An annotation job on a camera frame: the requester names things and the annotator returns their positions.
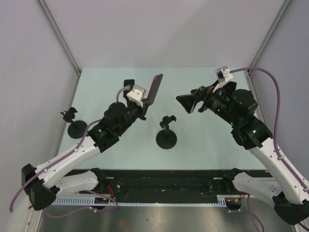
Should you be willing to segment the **silver white phone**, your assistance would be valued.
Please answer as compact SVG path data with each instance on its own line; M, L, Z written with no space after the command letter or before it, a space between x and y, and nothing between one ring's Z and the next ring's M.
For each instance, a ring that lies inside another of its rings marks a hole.
M126 79L124 80L124 87L129 86L132 88L135 85L135 80L134 79Z

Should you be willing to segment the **purple phone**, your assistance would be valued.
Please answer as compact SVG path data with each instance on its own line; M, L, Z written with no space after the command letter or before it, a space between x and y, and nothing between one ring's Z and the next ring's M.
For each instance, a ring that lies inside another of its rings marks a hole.
M156 75L153 78L153 81L152 81L152 84L151 84L151 87L149 89L149 93L148 93L148 96L147 96L147 104L148 104L148 106L150 106L150 105L152 105L154 103L156 95L157 95L157 92L159 90L159 87L160 87L160 84L161 84L161 81L162 81L162 78L163 78L163 74L162 73Z

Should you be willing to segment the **black stand with ball joint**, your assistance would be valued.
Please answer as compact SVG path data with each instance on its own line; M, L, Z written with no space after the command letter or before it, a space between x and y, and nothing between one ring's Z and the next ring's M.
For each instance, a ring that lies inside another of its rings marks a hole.
M63 120L69 123L67 133L69 137L73 139L82 138L87 128L87 123L85 121L74 120L76 113L78 113L78 111L74 107L70 107L67 111L60 112L63 116Z

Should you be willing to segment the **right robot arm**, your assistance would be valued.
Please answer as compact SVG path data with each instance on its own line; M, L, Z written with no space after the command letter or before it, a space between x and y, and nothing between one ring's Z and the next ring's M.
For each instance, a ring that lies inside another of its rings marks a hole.
M309 217L309 195L293 175L295 169L289 161L276 155L274 136L255 115L258 103L249 90L238 89L235 82L221 87L218 82L201 86L176 100L187 113L192 113L199 102L198 112L211 110L232 127L235 142L253 154L275 179L272 185L233 169L233 174L223 181L228 194L237 190L246 192L274 208L286 223L296 225Z

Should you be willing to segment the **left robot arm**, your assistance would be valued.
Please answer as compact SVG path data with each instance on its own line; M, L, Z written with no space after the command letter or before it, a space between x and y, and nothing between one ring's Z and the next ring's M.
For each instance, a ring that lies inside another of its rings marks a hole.
M22 186L34 210L50 206L58 197L80 191L102 193L107 187L107 177L99 168L68 176L82 161L105 152L119 141L125 131L139 118L145 120L150 99L143 99L142 106L127 101L112 103L103 118L92 122L93 128L86 130L80 142L69 152L37 167L28 164L22 168Z

